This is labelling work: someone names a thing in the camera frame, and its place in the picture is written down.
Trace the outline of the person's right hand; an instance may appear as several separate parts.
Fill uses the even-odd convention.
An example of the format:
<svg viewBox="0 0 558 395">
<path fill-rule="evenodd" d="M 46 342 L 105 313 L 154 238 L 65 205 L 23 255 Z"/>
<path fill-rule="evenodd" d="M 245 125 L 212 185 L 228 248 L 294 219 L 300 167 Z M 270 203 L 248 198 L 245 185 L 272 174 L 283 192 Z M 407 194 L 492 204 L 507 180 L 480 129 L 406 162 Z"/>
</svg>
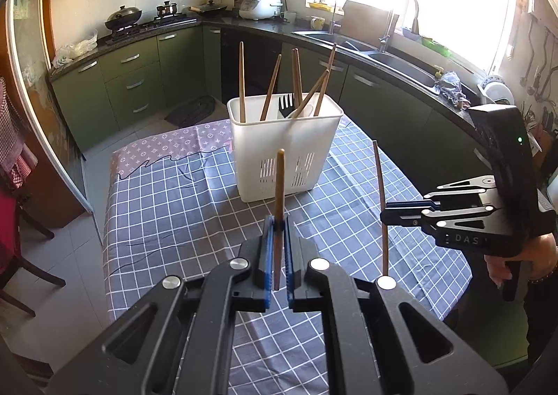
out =
<svg viewBox="0 0 558 395">
<path fill-rule="evenodd" d="M 498 287 L 505 281 L 513 279 L 512 272 L 507 266 L 511 262 L 527 262 L 530 264 L 529 279 L 538 281 L 548 276 L 557 266 L 557 246 L 552 233 L 543 234 L 526 241 L 520 254 L 512 258 L 484 256 L 488 274 Z"/>
</svg>

